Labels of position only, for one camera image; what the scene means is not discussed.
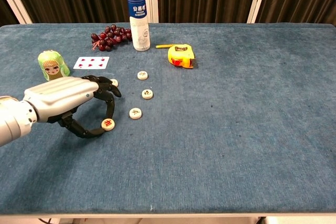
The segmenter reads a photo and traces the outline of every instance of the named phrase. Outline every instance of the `grape stem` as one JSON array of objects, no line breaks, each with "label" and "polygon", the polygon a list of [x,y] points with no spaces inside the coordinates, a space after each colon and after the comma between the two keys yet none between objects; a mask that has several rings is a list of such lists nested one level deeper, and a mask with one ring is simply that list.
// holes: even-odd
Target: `grape stem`
[{"label": "grape stem", "polygon": [[93,45],[92,50],[94,50],[96,47],[98,47],[98,45],[99,45],[99,40],[96,41],[95,43],[93,43],[92,45]]}]

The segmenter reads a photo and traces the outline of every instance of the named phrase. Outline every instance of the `robotic hand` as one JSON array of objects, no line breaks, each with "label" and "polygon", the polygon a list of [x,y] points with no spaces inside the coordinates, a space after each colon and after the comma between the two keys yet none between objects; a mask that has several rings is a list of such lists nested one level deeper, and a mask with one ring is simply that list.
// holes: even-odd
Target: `robotic hand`
[{"label": "robotic hand", "polygon": [[106,118],[114,113],[114,98],[121,97],[118,88],[106,77],[62,77],[25,90],[22,101],[0,97],[0,146],[27,135],[33,123],[55,123],[81,138],[102,135],[100,127],[84,129],[72,115],[93,97],[107,104]]}]

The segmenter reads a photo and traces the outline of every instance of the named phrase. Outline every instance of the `bottle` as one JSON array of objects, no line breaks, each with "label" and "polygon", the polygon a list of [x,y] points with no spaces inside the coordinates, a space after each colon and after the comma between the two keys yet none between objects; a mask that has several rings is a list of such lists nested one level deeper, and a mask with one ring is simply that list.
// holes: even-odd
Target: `bottle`
[{"label": "bottle", "polygon": [[133,46],[137,51],[150,48],[149,27],[145,0],[127,0]]}]

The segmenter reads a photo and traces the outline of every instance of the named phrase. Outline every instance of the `yellow tape measure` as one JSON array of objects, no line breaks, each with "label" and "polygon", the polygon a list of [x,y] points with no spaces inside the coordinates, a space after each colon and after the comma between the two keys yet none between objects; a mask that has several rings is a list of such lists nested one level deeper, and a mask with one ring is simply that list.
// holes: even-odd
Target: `yellow tape measure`
[{"label": "yellow tape measure", "polygon": [[195,66],[195,55],[188,44],[157,45],[156,48],[169,48],[168,60],[174,66],[183,68],[194,68]]}]

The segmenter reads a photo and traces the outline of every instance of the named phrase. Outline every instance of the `doll face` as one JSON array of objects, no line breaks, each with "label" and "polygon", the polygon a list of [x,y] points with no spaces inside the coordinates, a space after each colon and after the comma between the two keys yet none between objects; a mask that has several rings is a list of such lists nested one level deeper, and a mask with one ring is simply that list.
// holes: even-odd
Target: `doll face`
[{"label": "doll face", "polygon": [[59,72],[59,66],[45,68],[46,72],[50,75],[55,75]]}]

